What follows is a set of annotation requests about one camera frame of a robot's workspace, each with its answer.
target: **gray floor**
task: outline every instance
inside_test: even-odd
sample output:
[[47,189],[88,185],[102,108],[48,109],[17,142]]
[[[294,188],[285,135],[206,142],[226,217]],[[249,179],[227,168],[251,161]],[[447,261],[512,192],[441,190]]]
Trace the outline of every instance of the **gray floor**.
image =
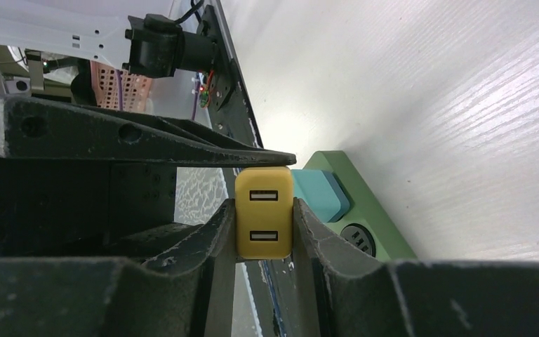
[[265,147],[346,151],[422,258],[539,260],[539,0],[222,3]]

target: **screw hole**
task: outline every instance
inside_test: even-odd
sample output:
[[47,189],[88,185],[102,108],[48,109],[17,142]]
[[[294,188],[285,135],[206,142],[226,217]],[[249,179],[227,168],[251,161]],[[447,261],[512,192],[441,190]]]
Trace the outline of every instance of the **screw hole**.
[[15,87],[19,90],[19,91],[26,91],[27,90],[27,83],[24,82],[24,81],[17,81],[15,83]]
[[47,133],[46,120],[42,117],[26,117],[22,121],[22,133],[29,138],[40,138]]
[[142,135],[142,131],[132,124],[124,124],[119,128],[119,138],[125,143],[135,143]]

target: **purple wire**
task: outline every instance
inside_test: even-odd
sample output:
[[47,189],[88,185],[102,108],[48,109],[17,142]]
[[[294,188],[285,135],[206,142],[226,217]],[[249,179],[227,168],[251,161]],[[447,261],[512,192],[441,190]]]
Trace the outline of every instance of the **purple wire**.
[[119,100],[119,110],[123,111],[123,79],[121,78],[121,70],[115,70],[117,76],[117,95]]
[[195,101],[193,102],[193,113],[191,113],[191,120],[195,120],[195,114],[197,113],[197,103],[199,101],[199,80],[195,81]]

